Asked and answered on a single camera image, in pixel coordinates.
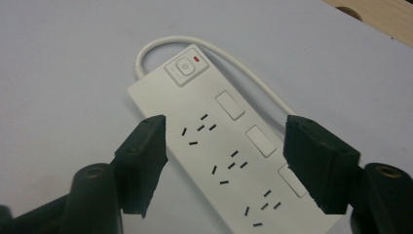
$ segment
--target white cable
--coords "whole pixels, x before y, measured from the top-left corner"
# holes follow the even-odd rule
[[[245,65],[243,65],[236,58],[232,57],[222,49],[212,45],[211,43],[204,41],[196,37],[189,36],[169,36],[157,39],[147,44],[136,57],[134,71],[136,73],[137,79],[142,79],[146,75],[146,71],[142,66],[143,58],[148,54],[152,49],[170,43],[189,43],[195,44],[197,46],[203,47],[216,55],[227,60],[235,67],[237,67],[243,74],[245,74],[249,79],[251,79],[259,88],[261,88],[264,93],[270,97],[270,99],[275,102],[286,114],[295,115],[294,111],[285,104],[282,99],[275,94],[266,84],[264,84],[258,76],[256,76],[251,70],[249,70]]]

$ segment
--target power switch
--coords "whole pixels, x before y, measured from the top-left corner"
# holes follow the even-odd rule
[[[256,125],[246,132],[246,136],[266,158],[268,158],[277,149],[277,147],[270,142],[270,140]]]
[[[216,97],[216,101],[224,108],[224,110],[228,113],[231,118],[236,121],[238,120],[245,111],[237,104],[237,102],[228,94],[228,92],[224,91],[218,97]]]
[[[285,164],[279,169],[279,174],[288,183],[289,187],[295,192],[295,194],[302,198],[307,193],[306,187],[300,182],[300,180],[295,176],[295,173]]]
[[[194,65],[187,58],[181,58],[176,62],[176,66],[184,75],[189,75],[195,71]]]

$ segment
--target rectangular switch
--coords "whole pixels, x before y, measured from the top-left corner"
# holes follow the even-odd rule
[[[270,142],[270,140],[256,125],[246,132],[246,136],[266,158],[268,158],[277,149],[277,147]]]
[[[218,103],[222,106],[222,108],[224,108],[224,110],[228,113],[229,116],[231,116],[234,121],[238,120],[245,113],[245,111],[226,91],[216,97],[216,101],[218,101]]]
[[[295,173],[288,167],[288,164],[285,164],[281,169],[279,169],[279,174],[298,197],[301,198],[307,193],[306,187],[304,187],[297,176],[295,176]]]

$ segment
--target white power strip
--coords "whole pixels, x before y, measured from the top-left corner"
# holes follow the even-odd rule
[[[325,215],[286,166],[282,141],[195,45],[128,92],[167,116],[167,145],[233,233],[326,233]]]

